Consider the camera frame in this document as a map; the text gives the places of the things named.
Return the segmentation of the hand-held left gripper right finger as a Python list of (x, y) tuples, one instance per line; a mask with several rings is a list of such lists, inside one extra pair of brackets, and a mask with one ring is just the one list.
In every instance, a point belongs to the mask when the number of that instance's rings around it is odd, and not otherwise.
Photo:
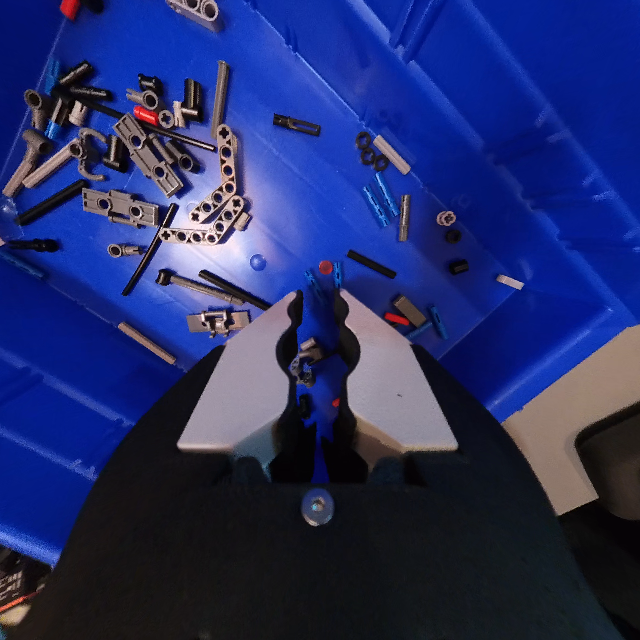
[(411, 341), (345, 289), (334, 294), (334, 319), (346, 366), (334, 420), (334, 481), (366, 481), (381, 460), (457, 452)]

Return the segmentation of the blue plastic bin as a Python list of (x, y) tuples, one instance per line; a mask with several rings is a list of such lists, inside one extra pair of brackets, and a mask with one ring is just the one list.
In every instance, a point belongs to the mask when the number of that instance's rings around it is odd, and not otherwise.
[(59, 1), (1, 2), (1, 186), (26, 149), (27, 89), (87, 61), (125, 91), (192, 78), (211, 143), (219, 60), (251, 215), (214, 247), (148, 246), (76, 196), (71, 161), (15, 204), (1, 238), (54, 253), (1, 258), (1, 546), (56, 564), (79, 510), (139, 418), (225, 339), (188, 331), (213, 306), (156, 284), (201, 269), (268, 302), (302, 290), (299, 340), (337, 338), (332, 277), (378, 316), (405, 295), (449, 336), (418, 343), (504, 420), (639, 324), (638, 1), (219, 1), (220, 31), (165, 1), (105, 1), (66, 20)]

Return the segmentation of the pile of small building parts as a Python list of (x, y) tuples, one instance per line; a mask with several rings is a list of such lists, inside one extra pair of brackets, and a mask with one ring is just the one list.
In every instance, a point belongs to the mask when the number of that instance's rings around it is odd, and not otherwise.
[(62, 127), (53, 151), (70, 158), (16, 204), (1, 197), (3, 237), (50, 238), (57, 252), (25, 250), (47, 284), (14, 270), (1, 282), (1, 338), (17, 358), (52, 374), (79, 374), (87, 388), (116, 377), (165, 388), (224, 337), (191, 333), (186, 317), (230, 303), (156, 284), (160, 268), (204, 284), (201, 269), (274, 303), (300, 289), (299, 337), (335, 338), (333, 276), (382, 315), (405, 295), (436, 329), (416, 341), (494, 414), (518, 389), (509, 302), (495, 281), (506, 263), (472, 229), (473, 201), (427, 187), (417, 165), (383, 172), (399, 207), (412, 197), (408, 240), (386, 206), (373, 164), (363, 164), (360, 117), (256, 8), (222, 1), (210, 31), (164, 1), (112, 1), (63, 27), (64, 66), (87, 61), (91, 81), (124, 111), (88, 108)]

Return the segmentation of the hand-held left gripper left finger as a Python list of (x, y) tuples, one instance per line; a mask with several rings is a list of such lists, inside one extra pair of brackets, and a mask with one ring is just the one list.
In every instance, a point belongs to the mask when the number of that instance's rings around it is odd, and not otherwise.
[(252, 457), (274, 481), (304, 480), (305, 428), (289, 369), (302, 314), (302, 291), (290, 292), (226, 341), (180, 452)]

